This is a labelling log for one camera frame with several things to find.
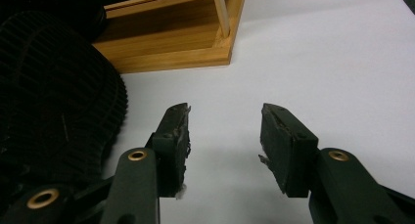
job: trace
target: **white table surface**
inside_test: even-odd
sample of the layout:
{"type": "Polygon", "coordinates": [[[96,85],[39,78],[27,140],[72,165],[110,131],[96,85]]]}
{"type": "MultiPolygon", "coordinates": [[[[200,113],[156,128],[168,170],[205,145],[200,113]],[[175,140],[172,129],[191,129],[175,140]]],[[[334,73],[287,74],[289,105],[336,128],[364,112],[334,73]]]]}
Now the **white table surface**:
{"type": "Polygon", "coordinates": [[[415,16],[402,0],[246,0],[227,67],[123,75],[127,119],[106,166],[144,147],[165,110],[188,103],[192,152],[181,200],[161,223],[312,223],[259,162],[261,108],[289,109],[319,148],[356,155],[415,198],[415,16]]]}

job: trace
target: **wooden stick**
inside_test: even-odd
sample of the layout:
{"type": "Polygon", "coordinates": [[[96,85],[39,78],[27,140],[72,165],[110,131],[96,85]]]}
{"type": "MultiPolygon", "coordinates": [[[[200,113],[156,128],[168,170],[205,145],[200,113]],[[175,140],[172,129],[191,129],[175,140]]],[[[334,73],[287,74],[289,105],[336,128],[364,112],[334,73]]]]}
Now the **wooden stick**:
{"type": "Polygon", "coordinates": [[[219,17],[220,26],[222,28],[223,37],[226,38],[229,35],[229,15],[226,10],[225,0],[214,0],[216,6],[217,15],[219,17]]]}

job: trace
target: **black rubber tread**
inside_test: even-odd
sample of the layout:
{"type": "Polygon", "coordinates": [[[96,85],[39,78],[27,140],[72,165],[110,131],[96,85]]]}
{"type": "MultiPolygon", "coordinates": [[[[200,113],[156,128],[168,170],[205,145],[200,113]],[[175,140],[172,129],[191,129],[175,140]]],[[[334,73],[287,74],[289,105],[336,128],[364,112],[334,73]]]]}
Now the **black rubber tread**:
{"type": "Polygon", "coordinates": [[[89,41],[107,25],[106,11],[96,0],[0,0],[0,23],[23,11],[54,15],[89,41]]]}
{"type": "Polygon", "coordinates": [[[114,67],[59,20],[24,12],[0,27],[0,159],[29,165],[26,177],[79,186],[99,180],[103,150],[126,108],[114,67]]]}

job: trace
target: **wooden tray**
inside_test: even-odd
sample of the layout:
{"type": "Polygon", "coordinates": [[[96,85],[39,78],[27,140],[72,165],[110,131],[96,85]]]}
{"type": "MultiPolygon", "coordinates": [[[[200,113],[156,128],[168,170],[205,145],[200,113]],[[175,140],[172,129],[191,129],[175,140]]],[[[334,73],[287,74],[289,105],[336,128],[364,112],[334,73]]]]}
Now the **wooden tray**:
{"type": "Polygon", "coordinates": [[[131,0],[106,7],[94,46],[121,73],[229,65],[245,0],[131,0]],[[228,15],[223,35],[220,14],[228,15]]]}

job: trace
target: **screw hole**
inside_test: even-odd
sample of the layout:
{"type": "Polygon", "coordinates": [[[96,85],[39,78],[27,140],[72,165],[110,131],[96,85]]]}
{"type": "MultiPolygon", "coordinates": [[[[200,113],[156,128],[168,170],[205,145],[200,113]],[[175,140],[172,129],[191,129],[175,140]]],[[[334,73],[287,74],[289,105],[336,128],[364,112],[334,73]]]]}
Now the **screw hole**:
{"type": "Polygon", "coordinates": [[[147,156],[146,152],[136,151],[128,155],[128,159],[132,161],[138,161],[138,160],[145,158],[146,156],[147,156]]]}
{"type": "Polygon", "coordinates": [[[348,155],[340,151],[331,151],[329,156],[338,161],[348,161],[348,155]]]}
{"type": "Polygon", "coordinates": [[[38,209],[44,206],[47,206],[54,202],[59,196],[59,191],[57,189],[48,189],[38,194],[34,195],[27,202],[27,207],[30,209],[38,209]]]}

